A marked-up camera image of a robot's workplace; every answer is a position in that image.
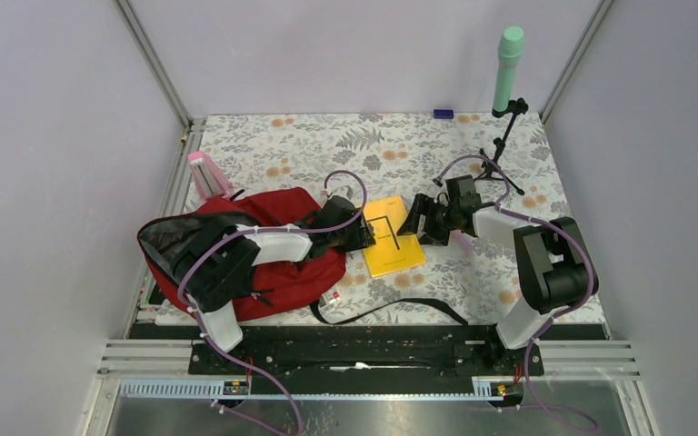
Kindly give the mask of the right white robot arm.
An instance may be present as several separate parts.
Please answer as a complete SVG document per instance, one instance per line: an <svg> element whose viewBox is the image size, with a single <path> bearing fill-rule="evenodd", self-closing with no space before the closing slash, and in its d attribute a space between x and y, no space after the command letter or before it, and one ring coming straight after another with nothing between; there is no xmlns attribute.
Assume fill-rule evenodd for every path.
<svg viewBox="0 0 698 436"><path fill-rule="evenodd" d="M471 176L448 179L445 187L442 201L417 194L396 233L446 246L457 231L514 251L522 297L493 326L484 351L488 368L506 374L543 327L597 293L598 277L573 218L547 222L486 203Z"/></svg>

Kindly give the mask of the yellow notebook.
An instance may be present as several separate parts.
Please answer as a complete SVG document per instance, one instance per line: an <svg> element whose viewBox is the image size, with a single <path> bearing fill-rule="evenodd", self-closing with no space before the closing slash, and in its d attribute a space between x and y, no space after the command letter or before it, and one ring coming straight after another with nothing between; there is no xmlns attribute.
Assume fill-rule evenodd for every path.
<svg viewBox="0 0 698 436"><path fill-rule="evenodd" d="M415 235L398 236L407 211L401 196L368 203L364 218L372 228L375 244L363 249L372 278L398 273L425 264L424 251Z"/></svg>

